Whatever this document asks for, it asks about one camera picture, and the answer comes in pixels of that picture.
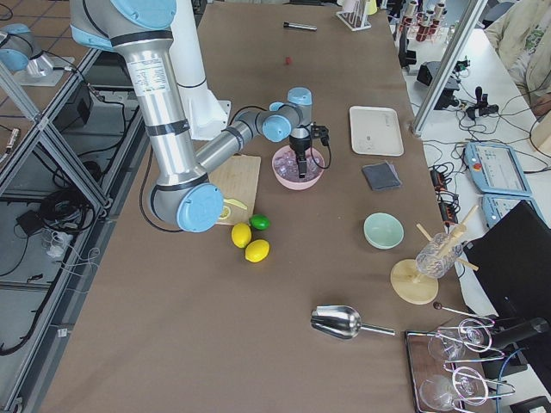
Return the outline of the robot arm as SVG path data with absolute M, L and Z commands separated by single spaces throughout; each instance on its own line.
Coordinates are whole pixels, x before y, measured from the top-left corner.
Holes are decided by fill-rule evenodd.
M 117 52 L 125 60 L 155 153 L 159 177 L 150 193 L 154 216 L 183 231 L 203 232 L 221 215 L 224 197 L 209 173 L 253 138 L 272 142 L 298 138 L 312 125 L 309 89 L 292 88 L 285 103 L 246 110 L 202 148 L 192 142 L 185 107 L 205 89 L 201 49 L 189 1 L 72 1 L 73 39 L 90 48 Z
M 49 59 L 30 28 L 12 23 L 1 28 L 1 62 L 13 72 L 24 72 L 31 79 L 43 79 L 53 74 Z

